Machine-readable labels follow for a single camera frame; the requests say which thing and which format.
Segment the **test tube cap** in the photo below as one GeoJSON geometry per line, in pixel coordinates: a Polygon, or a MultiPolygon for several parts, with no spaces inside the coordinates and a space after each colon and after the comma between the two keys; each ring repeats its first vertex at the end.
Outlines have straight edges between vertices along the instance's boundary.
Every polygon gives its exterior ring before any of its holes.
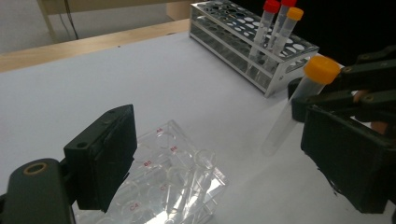
{"type": "Polygon", "coordinates": [[[267,0],[262,8],[264,11],[277,13],[280,9],[280,3],[276,0],[267,0]]]}
{"type": "Polygon", "coordinates": [[[294,7],[296,5],[297,0],[282,0],[280,4],[286,7],[294,7]]]}
{"type": "Polygon", "coordinates": [[[286,16],[294,21],[299,21],[303,15],[304,12],[300,8],[291,7],[286,16]]]}
{"type": "Polygon", "coordinates": [[[340,65],[331,58],[316,55],[308,61],[304,71],[311,80],[327,85],[340,73],[340,65]]]}

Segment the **clear plastic packaging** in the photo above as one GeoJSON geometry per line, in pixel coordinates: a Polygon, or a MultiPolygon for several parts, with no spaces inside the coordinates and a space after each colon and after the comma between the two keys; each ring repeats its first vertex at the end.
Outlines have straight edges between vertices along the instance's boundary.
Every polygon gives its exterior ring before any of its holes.
{"type": "Polygon", "coordinates": [[[228,185],[212,158],[201,156],[206,152],[213,153],[197,149],[173,120],[143,134],[137,138],[130,174],[108,211],[81,211],[74,204],[77,224],[205,223],[228,185]],[[211,167],[209,175],[197,174],[197,162],[211,167]],[[196,178],[204,179],[208,188],[191,209],[187,204],[196,178]]]}

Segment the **test tube rack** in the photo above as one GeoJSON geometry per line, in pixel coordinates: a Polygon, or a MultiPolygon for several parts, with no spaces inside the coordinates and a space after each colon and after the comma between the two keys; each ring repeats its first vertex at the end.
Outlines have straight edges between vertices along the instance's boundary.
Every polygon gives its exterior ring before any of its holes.
{"type": "MultiPolygon", "coordinates": [[[[170,223],[166,222],[166,172],[171,167],[193,166],[191,156],[201,149],[190,140],[174,120],[137,138],[130,174],[121,184],[108,211],[79,210],[73,204],[77,224],[170,223]],[[159,199],[154,203],[152,198],[159,199]]],[[[225,175],[215,167],[210,189],[202,205],[173,224],[206,223],[216,210],[228,186],[225,175]]]]}
{"type": "Polygon", "coordinates": [[[304,75],[303,67],[311,56],[318,53],[318,47],[291,34],[284,50],[277,56],[253,41],[260,19],[230,1],[195,3],[191,4],[189,35],[253,83],[268,98],[285,90],[289,82],[304,75]],[[260,54],[257,58],[249,59],[252,47],[258,49],[260,54]],[[276,61],[276,69],[264,69],[263,64],[268,58],[276,61]]]}

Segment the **table surface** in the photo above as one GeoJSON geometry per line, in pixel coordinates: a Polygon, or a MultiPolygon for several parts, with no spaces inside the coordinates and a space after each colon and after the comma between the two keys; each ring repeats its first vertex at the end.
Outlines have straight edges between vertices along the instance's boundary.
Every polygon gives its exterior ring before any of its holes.
{"type": "Polygon", "coordinates": [[[286,92],[264,98],[189,37],[188,21],[178,22],[148,28],[162,35],[146,41],[134,35],[84,49],[89,40],[79,40],[1,55],[1,67],[14,65],[0,74],[0,193],[19,166],[61,160],[63,147],[103,113],[133,104],[137,135],[173,119],[195,145],[217,153],[230,184],[209,223],[390,223],[393,204],[384,215],[364,215],[334,194],[300,150],[302,124],[275,156],[263,156],[286,92]]]}

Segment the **white table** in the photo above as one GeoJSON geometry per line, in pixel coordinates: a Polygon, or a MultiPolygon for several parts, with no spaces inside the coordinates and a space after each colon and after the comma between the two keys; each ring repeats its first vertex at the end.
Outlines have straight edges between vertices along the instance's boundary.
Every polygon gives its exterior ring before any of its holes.
{"type": "Polygon", "coordinates": [[[19,166],[61,160],[63,147],[107,110],[133,104],[137,134],[174,119],[214,150],[230,180],[210,223],[390,223],[336,195],[300,150],[298,125],[274,157],[259,151],[286,103],[266,99],[189,38],[168,35],[0,74],[0,193],[19,166]]]}

